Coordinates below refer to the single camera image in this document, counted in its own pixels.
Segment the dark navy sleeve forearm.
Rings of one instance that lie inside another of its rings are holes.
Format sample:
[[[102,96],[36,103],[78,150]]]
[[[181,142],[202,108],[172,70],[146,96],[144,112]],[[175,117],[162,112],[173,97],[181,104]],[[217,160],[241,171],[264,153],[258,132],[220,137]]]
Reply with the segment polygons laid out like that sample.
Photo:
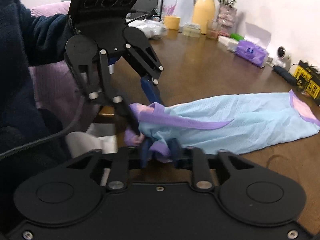
[[[66,15],[35,17],[20,0],[1,0],[1,152],[48,135],[29,67],[62,61],[72,35]]]

